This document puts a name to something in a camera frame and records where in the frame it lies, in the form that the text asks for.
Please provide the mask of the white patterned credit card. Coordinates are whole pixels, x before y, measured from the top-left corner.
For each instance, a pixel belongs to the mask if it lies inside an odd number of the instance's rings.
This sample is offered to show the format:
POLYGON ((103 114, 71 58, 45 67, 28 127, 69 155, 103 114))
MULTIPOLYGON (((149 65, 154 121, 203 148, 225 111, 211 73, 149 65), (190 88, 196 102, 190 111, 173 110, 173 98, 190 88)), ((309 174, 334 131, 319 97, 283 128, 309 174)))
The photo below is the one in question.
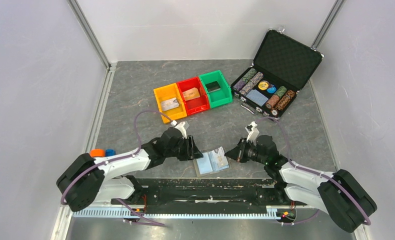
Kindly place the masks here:
POLYGON ((228 169, 230 167, 229 161, 225 157, 225 151, 222 146, 210 151, 209 158, 210 158, 212 170, 214 172, 219 172, 228 169))

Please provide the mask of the grey card holder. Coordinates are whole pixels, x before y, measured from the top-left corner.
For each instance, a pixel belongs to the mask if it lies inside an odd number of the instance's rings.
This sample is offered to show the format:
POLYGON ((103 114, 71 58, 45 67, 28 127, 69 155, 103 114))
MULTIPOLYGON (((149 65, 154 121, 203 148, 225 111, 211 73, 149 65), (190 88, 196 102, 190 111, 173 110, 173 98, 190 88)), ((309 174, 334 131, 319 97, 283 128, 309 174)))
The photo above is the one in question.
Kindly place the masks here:
POLYGON ((203 157, 193 161, 198 177, 214 174, 230 167, 229 161, 225 156, 225 150, 222 146, 212 151, 204 152, 202 155, 203 157))

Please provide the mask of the tan card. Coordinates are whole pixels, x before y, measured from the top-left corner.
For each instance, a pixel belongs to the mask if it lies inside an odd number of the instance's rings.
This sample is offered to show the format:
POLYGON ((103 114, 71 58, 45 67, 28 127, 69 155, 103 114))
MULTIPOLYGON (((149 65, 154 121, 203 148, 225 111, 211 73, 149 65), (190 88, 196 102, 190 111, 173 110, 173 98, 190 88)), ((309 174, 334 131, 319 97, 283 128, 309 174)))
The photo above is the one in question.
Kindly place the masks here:
POLYGON ((184 100, 191 101, 197 98, 200 98, 200 92, 196 87, 190 88, 182 93, 184 100))

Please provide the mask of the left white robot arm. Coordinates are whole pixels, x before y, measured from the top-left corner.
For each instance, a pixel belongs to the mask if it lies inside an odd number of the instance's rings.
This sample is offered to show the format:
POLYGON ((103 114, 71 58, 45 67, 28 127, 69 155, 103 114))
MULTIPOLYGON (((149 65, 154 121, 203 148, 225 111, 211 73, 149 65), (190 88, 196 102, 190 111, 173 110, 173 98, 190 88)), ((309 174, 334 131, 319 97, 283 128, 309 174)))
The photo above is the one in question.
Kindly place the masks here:
POLYGON ((184 136, 180 129, 170 127, 160 137, 130 152, 109 157, 79 155, 56 180, 56 186, 62 194, 62 203, 73 212, 112 199, 136 204, 143 191, 138 181, 127 174, 157 167, 167 158, 191 161, 202 157, 192 135, 184 136))

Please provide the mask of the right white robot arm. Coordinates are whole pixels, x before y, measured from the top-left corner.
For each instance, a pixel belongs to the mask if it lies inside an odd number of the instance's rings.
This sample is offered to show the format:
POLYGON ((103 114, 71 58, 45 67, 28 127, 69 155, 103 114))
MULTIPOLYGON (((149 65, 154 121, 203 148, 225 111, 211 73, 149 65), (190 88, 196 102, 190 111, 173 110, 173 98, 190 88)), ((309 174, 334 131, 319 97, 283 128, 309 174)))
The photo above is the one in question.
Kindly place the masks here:
POLYGON ((279 153, 273 138, 261 135, 255 141, 241 138, 227 158, 239 163, 254 161, 276 181, 274 198, 280 204, 301 202, 330 216, 342 230, 352 233, 369 225, 377 204, 347 170, 321 172, 299 165, 279 153))

